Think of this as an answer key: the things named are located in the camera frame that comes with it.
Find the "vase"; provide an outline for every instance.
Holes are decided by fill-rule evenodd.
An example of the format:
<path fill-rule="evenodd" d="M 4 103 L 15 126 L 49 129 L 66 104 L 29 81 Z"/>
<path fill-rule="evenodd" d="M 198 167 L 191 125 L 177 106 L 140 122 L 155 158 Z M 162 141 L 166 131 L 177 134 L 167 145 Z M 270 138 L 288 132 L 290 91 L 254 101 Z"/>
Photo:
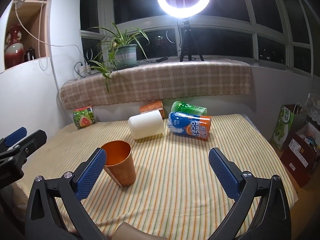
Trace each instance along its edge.
<path fill-rule="evenodd" d="M 4 51 L 4 64 L 6 69 L 16 66 L 22 62 L 24 55 L 23 44 L 20 42 L 22 38 L 22 27 L 20 24 L 11 26 L 8 30 L 6 42 L 8 44 Z"/>

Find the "white cup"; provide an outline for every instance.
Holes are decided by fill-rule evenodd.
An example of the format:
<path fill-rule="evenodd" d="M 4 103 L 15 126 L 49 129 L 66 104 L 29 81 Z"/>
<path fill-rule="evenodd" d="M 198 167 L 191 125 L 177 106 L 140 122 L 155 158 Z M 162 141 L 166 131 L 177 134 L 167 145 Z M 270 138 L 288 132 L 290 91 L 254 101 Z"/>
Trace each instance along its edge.
<path fill-rule="evenodd" d="M 159 110 L 132 116 L 128 123 L 131 136 L 136 140 L 164 133 L 164 123 Z"/>

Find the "tripod leg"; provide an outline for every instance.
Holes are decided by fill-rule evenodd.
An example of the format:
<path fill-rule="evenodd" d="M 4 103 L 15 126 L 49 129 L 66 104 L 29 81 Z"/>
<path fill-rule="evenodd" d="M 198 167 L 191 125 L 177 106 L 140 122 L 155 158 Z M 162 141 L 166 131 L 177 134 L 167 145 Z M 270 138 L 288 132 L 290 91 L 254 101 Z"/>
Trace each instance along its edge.
<path fill-rule="evenodd" d="M 192 38 L 191 38 L 191 31 L 188 31 L 187 32 L 187 50 L 188 50 L 188 60 L 191 61 L 192 60 L 192 55 L 191 55 L 191 41 L 192 41 Z"/>
<path fill-rule="evenodd" d="M 199 46 L 198 46 L 198 42 L 196 41 L 196 38 L 193 36 L 193 33 L 192 33 L 192 32 L 190 32 L 190 35 L 191 35 L 191 37 L 192 37 L 192 39 L 193 39 L 193 44 L 194 44 L 195 47 L 196 47 L 196 50 L 197 50 L 197 52 L 198 52 L 198 54 L 199 54 L 199 57 L 200 57 L 201 61 L 204 61 L 204 59 L 203 59 L 203 57 L 202 57 L 202 53 L 201 53 L 201 51 L 200 51 L 200 49 L 199 49 Z"/>
<path fill-rule="evenodd" d="M 183 61 L 183 56 L 184 56 L 184 50 L 185 50 L 185 47 L 186 47 L 186 42 L 187 42 L 187 32 L 184 33 L 183 35 L 183 40 L 182 40 L 182 46 L 181 46 L 181 53 L 180 53 L 180 62 Z"/>

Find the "overturned orange cup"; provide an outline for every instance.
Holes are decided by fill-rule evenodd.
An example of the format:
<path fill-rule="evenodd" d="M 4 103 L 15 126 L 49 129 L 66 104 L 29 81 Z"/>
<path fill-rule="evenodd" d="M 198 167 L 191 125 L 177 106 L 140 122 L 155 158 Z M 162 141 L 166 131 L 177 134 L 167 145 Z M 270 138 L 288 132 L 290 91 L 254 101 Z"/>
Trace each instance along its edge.
<path fill-rule="evenodd" d="M 101 147 L 107 153 L 104 170 L 121 187 L 128 187 L 136 180 L 136 171 L 132 158 L 132 147 L 129 143 L 116 140 Z"/>
<path fill-rule="evenodd" d="M 162 119 L 164 119 L 164 110 L 163 110 L 163 105 L 162 105 L 161 101 L 157 101 L 157 102 L 148 104 L 146 106 L 140 107 L 140 113 L 141 114 L 144 114 L 144 113 L 147 113 L 147 112 L 151 112 L 151 111 L 154 111 L 154 110 L 159 110 L 159 112 L 160 112 L 160 114 L 162 116 Z"/>

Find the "metal bolt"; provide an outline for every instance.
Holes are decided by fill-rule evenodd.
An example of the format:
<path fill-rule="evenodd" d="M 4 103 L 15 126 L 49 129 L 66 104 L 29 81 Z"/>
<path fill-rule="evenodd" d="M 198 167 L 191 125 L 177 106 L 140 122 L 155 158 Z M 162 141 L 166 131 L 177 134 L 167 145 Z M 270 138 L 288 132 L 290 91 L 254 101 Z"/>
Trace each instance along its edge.
<path fill-rule="evenodd" d="M 249 171 L 244 171 L 242 174 L 245 178 L 250 178 L 252 176 L 251 172 Z"/>
<path fill-rule="evenodd" d="M 278 175 L 273 176 L 274 180 L 281 181 L 281 178 Z"/>
<path fill-rule="evenodd" d="M 42 179 L 42 176 L 36 176 L 35 181 L 39 182 L 39 181 L 41 181 L 41 179 Z"/>
<path fill-rule="evenodd" d="M 63 177 L 65 177 L 66 179 L 69 179 L 72 176 L 72 172 L 68 171 L 66 172 Z"/>

